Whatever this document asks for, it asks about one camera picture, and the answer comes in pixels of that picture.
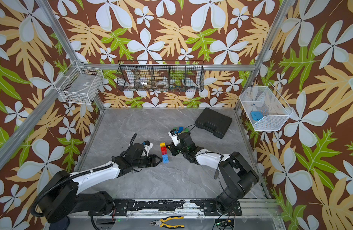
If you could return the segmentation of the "red long brick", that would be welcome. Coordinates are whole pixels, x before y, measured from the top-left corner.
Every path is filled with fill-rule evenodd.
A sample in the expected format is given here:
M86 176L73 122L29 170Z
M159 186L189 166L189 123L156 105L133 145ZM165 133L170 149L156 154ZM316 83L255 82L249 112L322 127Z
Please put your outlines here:
M161 152L162 152L162 155L167 155L167 148L166 148L166 146L161 147Z

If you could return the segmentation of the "light blue long brick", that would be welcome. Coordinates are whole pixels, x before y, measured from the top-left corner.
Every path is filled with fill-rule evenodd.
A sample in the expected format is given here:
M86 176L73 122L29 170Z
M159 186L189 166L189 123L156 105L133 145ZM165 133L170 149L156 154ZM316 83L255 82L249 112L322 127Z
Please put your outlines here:
M169 159L168 159L168 155L167 155L167 154L163 154L163 155L162 155L162 159L163 159L163 163L164 163L164 164L169 163Z

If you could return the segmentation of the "dark blue long brick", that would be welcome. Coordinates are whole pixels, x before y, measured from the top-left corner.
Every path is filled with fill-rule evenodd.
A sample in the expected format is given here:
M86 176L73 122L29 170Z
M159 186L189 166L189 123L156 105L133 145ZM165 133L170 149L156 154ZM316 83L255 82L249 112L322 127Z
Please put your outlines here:
M184 130L184 127L180 126L180 127L178 128L178 133L183 132L183 130Z

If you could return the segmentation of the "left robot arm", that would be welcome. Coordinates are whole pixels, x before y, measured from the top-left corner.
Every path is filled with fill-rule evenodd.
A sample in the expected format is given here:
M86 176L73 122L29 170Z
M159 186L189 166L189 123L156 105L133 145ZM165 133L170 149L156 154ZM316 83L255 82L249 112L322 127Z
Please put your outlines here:
M119 156L113 156L101 166L81 172L68 173L62 170L56 173L31 205L31 215L44 217L48 223L56 223L69 214L82 211L112 214L114 202L108 192L86 194L84 191L132 171L156 167L163 161L161 157L149 153L153 146L151 142L135 143L134 140L135 137Z

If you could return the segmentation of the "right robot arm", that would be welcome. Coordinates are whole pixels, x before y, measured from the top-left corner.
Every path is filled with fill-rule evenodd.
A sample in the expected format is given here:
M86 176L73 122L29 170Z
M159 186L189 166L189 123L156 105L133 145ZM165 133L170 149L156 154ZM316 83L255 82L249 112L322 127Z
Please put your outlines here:
M208 166L215 170L216 178L221 175L226 188L215 199L220 214L237 213L242 199L259 182L259 176L239 152L221 154L197 146L190 132L171 130L168 135L172 143L166 145L173 156L182 154L190 163Z

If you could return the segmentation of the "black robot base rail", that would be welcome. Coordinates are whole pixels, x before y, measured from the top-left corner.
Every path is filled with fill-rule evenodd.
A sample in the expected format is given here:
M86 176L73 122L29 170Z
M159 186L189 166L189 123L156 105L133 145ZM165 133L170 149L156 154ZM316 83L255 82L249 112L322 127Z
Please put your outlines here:
M224 206L215 198L191 199L113 199L109 208L94 211L95 216L145 218L184 216L187 218L241 216L239 201Z

